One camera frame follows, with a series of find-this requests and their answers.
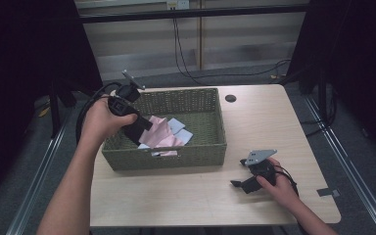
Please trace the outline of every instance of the wicker basket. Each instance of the wicker basket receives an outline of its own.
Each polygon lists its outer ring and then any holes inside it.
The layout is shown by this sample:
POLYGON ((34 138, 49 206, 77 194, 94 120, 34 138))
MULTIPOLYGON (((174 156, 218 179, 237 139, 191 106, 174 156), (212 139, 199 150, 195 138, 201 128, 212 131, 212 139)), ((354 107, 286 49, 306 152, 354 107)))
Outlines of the wicker basket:
POLYGON ((137 149, 122 132, 108 138, 102 153, 113 170, 222 165, 224 125, 216 88, 142 93, 133 104, 146 118, 176 118, 194 134, 185 146, 137 149), (153 157, 152 152, 177 151, 176 156, 153 157))

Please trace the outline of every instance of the black cable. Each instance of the black cable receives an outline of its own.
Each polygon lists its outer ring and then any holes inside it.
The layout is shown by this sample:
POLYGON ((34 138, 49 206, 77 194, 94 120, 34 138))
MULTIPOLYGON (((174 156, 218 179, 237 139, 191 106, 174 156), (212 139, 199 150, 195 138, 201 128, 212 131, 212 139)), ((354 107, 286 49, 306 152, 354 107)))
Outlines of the black cable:
MULTIPOLYGON (((289 179, 289 182, 291 183, 293 190, 295 191, 296 195, 298 195, 298 197, 299 197, 298 184, 295 182, 295 180, 293 180, 292 175, 289 173, 289 171, 287 169, 285 169, 284 167, 280 166, 280 165, 274 164, 273 166, 279 167, 286 172, 285 173, 285 172, 282 172, 282 171, 275 170, 275 173, 279 173, 281 175, 284 175, 286 178, 289 179)), ((307 235, 307 232, 304 230, 304 228, 302 227, 302 225, 299 222, 298 222, 298 227, 301 230, 302 234, 307 235)), ((288 234, 282 226, 280 226, 280 228, 282 229, 282 232, 284 234, 288 234)))
POLYGON ((309 124, 317 124, 317 123, 321 123, 321 122, 324 122, 324 126, 322 126, 321 128, 315 130, 315 131, 312 131, 311 133, 309 134, 306 134, 305 136, 306 137, 310 137, 312 135, 315 135, 321 131, 325 131, 326 129, 328 129, 332 123, 334 122, 335 120, 335 117, 336 117, 336 114, 337 114, 337 109, 338 109, 338 106, 337 106, 337 96, 338 96, 338 93, 336 92, 335 89, 332 90, 332 96, 331 96, 331 100, 329 102, 329 116, 326 120, 314 120, 314 121, 301 121, 302 124, 306 124, 306 123, 309 123, 309 124))
POLYGON ((196 79, 199 79, 199 78, 206 78, 206 77, 216 77, 216 76, 252 76, 252 75, 260 75, 260 74, 264 74, 264 73, 268 73, 270 71, 275 71, 277 70, 278 68, 284 66, 286 63, 285 62, 288 62, 290 61, 290 59, 287 59, 287 60, 282 60, 282 61, 279 61, 276 63, 276 65, 272 68, 272 69, 269 69, 269 70, 264 70, 264 71, 260 71, 260 72, 252 72, 252 73, 226 73, 226 74, 210 74, 210 75, 201 75, 201 76, 194 76, 192 75, 187 67, 186 67, 186 64, 185 64, 185 60, 184 60, 184 56, 183 56, 183 53, 182 53, 182 46, 181 46, 181 42, 180 42, 180 38, 179 38, 179 27, 178 27, 178 22, 176 19, 173 19, 173 29, 174 29, 174 39, 175 39, 175 61, 176 61, 176 66, 178 67, 178 70, 179 72, 185 76, 185 77, 188 77, 188 78, 191 78, 193 81, 195 81, 197 84, 200 84, 200 85, 205 85, 205 86, 208 86, 207 84, 204 84, 202 82, 199 82, 197 81, 196 79), (179 66, 179 63, 178 63, 178 60, 177 60, 177 44, 179 45, 179 52, 180 52, 180 55, 181 55, 181 59, 182 59, 182 63, 184 65, 184 68, 185 68, 185 72, 186 74, 182 71, 182 69, 180 68, 179 66))
MULTIPOLYGON (((292 60, 287 59, 287 60, 282 60, 282 61, 279 61, 279 62, 276 63, 276 65, 275 65, 275 67, 276 67, 276 79, 279 78, 279 67, 284 66, 291 61, 292 60)), ((274 81, 275 81, 275 79, 270 81, 269 84, 273 84, 274 81)))
POLYGON ((47 101, 44 104, 41 104, 35 108, 35 110, 43 109, 44 107, 47 108, 50 106, 50 99, 47 99, 47 101))
POLYGON ((112 82, 107 85, 104 85, 102 88, 96 91, 96 93, 93 94, 93 96, 84 104, 83 108, 81 109, 80 113, 78 114, 77 123, 75 125, 75 140, 78 144, 78 141, 80 140, 81 136, 81 128, 84 123, 85 115, 87 114, 87 111, 93 106, 96 101, 98 101, 100 98, 103 97, 103 94, 105 94, 106 88, 109 86, 116 85, 117 88, 121 87, 121 84, 118 82, 112 82))

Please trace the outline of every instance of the wall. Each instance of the wall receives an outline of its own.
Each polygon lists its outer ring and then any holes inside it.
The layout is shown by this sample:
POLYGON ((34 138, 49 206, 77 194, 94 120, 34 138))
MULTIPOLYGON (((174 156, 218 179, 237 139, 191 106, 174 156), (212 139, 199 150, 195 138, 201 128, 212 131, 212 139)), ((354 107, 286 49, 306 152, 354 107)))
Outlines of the wall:
MULTIPOLYGON (((191 0, 190 8, 229 8, 267 5, 303 4, 307 0, 191 0)), ((132 13, 166 10, 166 2, 161 0, 138 1, 89 1, 76 0, 81 15, 132 13), (109 4, 108 7, 92 5, 109 4)), ((254 16, 212 17, 202 19, 178 19, 180 42, 184 51, 191 52, 196 58, 194 70, 206 69, 213 61, 215 49, 233 49, 240 46, 281 45, 285 53, 276 56, 270 53, 259 55, 252 60, 274 60, 290 58, 301 30, 305 13, 271 14, 254 16)), ((94 55, 99 64, 107 58, 122 55, 141 55, 165 53, 169 56, 175 50, 174 24, 172 20, 154 20, 121 23, 86 24, 94 55)), ((100 65, 101 73, 105 66, 100 65)))

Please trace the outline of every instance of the pink cloth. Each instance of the pink cloth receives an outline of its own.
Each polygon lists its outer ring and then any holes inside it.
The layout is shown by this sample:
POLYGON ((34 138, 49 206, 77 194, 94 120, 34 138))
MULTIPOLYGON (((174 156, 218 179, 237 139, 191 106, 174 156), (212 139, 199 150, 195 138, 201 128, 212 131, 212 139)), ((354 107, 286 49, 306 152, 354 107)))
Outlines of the pink cloth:
MULTIPOLYGON (((172 147, 183 146, 184 143, 176 138, 167 124, 166 118, 159 118, 151 116, 149 121, 152 123, 152 127, 149 131, 143 131, 139 138, 139 142, 149 146, 150 148, 160 147, 172 147)), ((161 152, 161 156, 173 156, 177 155, 176 151, 161 152)))

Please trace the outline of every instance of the human arm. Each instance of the human arm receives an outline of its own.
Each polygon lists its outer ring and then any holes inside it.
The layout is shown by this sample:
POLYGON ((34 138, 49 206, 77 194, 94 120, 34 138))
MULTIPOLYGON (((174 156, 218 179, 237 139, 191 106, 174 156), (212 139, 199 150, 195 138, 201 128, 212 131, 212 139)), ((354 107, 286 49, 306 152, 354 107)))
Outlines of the human arm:
MULTIPOLYGON (((275 167, 280 163, 269 158, 275 167)), ((258 176, 258 183, 262 188, 267 190, 273 199, 282 207, 287 209, 302 226, 302 228, 311 235, 332 235, 337 234, 330 226, 322 221, 310 208, 305 205, 295 193, 289 179, 282 175, 276 174, 276 185, 271 185, 265 178, 258 176)))
POLYGON ((90 108, 70 165, 44 213, 37 234, 89 233, 91 182, 97 152, 106 138, 122 126, 132 124, 136 118, 136 115, 114 116, 106 98, 90 108))

